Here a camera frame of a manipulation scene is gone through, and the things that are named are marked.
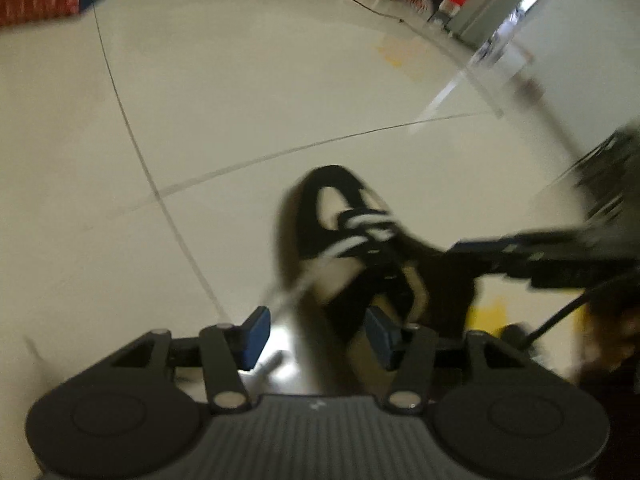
ribbed gray panel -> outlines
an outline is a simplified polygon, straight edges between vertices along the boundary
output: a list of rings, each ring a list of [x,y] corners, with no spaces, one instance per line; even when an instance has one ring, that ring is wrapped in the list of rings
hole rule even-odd
[[[220,416],[193,451],[145,480],[478,480],[413,417],[371,397],[267,396]],[[60,480],[48,474],[43,480]]]

black mechanical device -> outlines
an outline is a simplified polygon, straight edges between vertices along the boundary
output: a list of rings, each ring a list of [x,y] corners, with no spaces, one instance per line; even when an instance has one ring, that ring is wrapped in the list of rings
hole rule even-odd
[[[597,290],[626,276],[617,284],[638,290],[638,253],[584,232],[460,242],[449,252],[479,275],[535,287]],[[238,370],[255,366],[270,325],[259,307],[242,326],[193,338],[148,332],[44,395],[26,421],[42,480],[565,480],[588,474],[606,446],[599,403],[513,344],[408,330],[377,308],[367,311],[367,338],[380,365],[396,370],[384,399],[251,403]],[[206,404],[174,384],[176,367],[202,368]]]

tiled floor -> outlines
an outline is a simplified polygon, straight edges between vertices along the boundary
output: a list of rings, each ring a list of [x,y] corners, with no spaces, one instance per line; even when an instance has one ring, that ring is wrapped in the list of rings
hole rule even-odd
[[[281,200],[316,166],[356,171],[443,247],[579,220],[548,187],[570,159],[542,118],[423,31],[349,0],[104,0],[2,33],[2,478],[36,475],[22,425],[52,385],[150,328],[193,335],[268,297]],[[478,303],[536,325],[566,299],[496,279]],[[560,371],[569,334],[546,338]]]

